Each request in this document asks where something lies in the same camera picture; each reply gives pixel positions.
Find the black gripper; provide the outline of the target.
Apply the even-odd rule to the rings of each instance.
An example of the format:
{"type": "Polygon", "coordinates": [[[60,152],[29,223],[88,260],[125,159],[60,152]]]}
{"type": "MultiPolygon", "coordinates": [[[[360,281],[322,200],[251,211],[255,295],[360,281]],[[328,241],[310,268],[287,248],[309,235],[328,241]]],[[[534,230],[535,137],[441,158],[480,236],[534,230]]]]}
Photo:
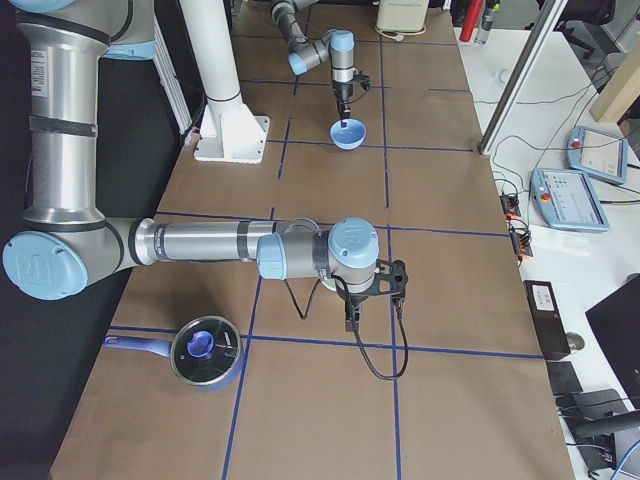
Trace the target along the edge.
{"type": "Polygon", "coordinates": [[[345,309],[345,331],[358,332],[360,325],[360,304],[366,301],[369,296],[363,293],[346,292],[339,290],[339,296],[344,301],[345,309]]]}
{"type": "Polygon", "coordinates": [[[332,81],[331,86],[337,103],[340,127],[344,128],[347,126],[347,121],[350,119],[349,101],[350,97],[353,95],[353,81],[332,81]]]}

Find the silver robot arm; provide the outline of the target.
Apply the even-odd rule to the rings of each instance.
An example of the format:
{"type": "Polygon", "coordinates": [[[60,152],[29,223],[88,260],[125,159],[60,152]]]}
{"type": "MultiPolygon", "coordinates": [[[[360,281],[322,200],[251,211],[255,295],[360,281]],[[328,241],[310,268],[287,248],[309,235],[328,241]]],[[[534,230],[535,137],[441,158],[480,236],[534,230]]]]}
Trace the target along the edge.
{"type": "Polygon", "coordinates": [[[354,65],[355,38],[349,30],[329,29],[310,39],[302,30],[296,13],[315,1],[280,0],[271,2],[271,18],[288,47],[288,62],[296,76],[308,73],[329,60],[331,86],[336,99],[340,125],[351,118],[351,102],[358,70],[354,65]]]}
{"type": "MultiPolygon", "coordinates": [[[[272,21],[267,18],[269,8],[264,5],[244,6],[239,18],[233,18],[231,42],[236,61],[240,61],[240,80],[245,100],[251,108],[273,107],[269,115],[275,115],[276,125],[270,133],[274,141],[285,140],[287,115],[292,115],[292,132],[294,140],[329,142],[328,134],[321,133],[325,122],[330,123],[333,103],[329,92],[329,76],[327,65],[319,67],[315,73],[302,76],[296,81],[286,66],[286,48],[280,40],[280,34],[272,21]]],[[[310,7],[311,13],[296,14],[304,30],[309,23],[309,33],[320,35],[320,30],[331,25],[337,29],[364,28],[365,20],[373,18],[373,7],[351,6],[316,6],[310,7]]],[[[185,84],[185,96],[195,108],[199,100],[201,87],[199,74],[192,47],[187,39],[186,26],[177,1],[157,1],[157,15],[161,21],[169,50],[176,66],[177,75],[185,84]]],[[[23,168],[27,166],[29,140],[27,135],[27,42],[15,26],[13,7],[5,4],[1,8],[1,47],[6,52],[1,54],[1,242],[5,242],[21,228],[21,189],[25,181],[23,168]]],[[[374,107],[382,105],[379,74],[369,68],[366,61],[373,60],[371,55],[376,48],[369,40],[358,45],[355,57],[363,61],[367,73],[373,75],[373,88],[364,96],[362,105],[354,110],[369,121],[371,138],[365,145],[380,143],[382,140],[382,123],[376,118],[374,107]]],[[[267,148],[267,160],[271,162],[265,168],[249,165],[223,165],[196,162],[186,159],[183,165],[185,172],[178,172],[169,180],[178,149],[178,140],[171,133],[175,121],[170,120],[169,104],[160,85],[159,77],[151,61],[127,62],[100,60],[99,118],[103,127],[102,136],[98,139],[97,160],[97,205],[107,216],[139,217],[153,216],[159,203],[160,210],[174,213],[188,211],[191,213],[207,213],[232,215],[234,213],[264,217],[270,213],[277,197],[278,188],[283,184],[278,180],[267,178],[265,168],[271,168],[276,175],[276,142],[267,148]]],[[[158,271],[166,275],[180,277],[184,283],[177,287],[185,287],[183,291],[204,287],[204,280],[197,280],[187,285],[187,273],[210,272],[205,275],[213,280],[214,273],[228,271],[222,275],[230,283],[223,289],[222,280],[213,282],[212,300],[205,301],[204,293],[195,294],[196,300],[202,303],[199,308],[195,300],[186,299],[186,303],[177,306],[178,314],[199,316],[210,309],[213,313],[227,316],[241,327],[249,321],[251,308],[249,287],[254,287],[257,279],[255,268],[248,266],[223,265],[207,267],[206,265],[166,264],[142,269],[142,273],[134,275],[139,280],[145,275],[151,280],[158,271]]],[[[28,333],[42,328],[53,335],[69,330],[80,336],[86,332],[103,328],[111,320],[116,305],[122,295],[127,273],[118,273],[114,277],[89,287],[83,293],[71,296],[66,300],[46,302],[36,300],[21,293],[17,287],[10,285],[4,273],[1,273],[1,332],[2,334],[28,333]]]]}

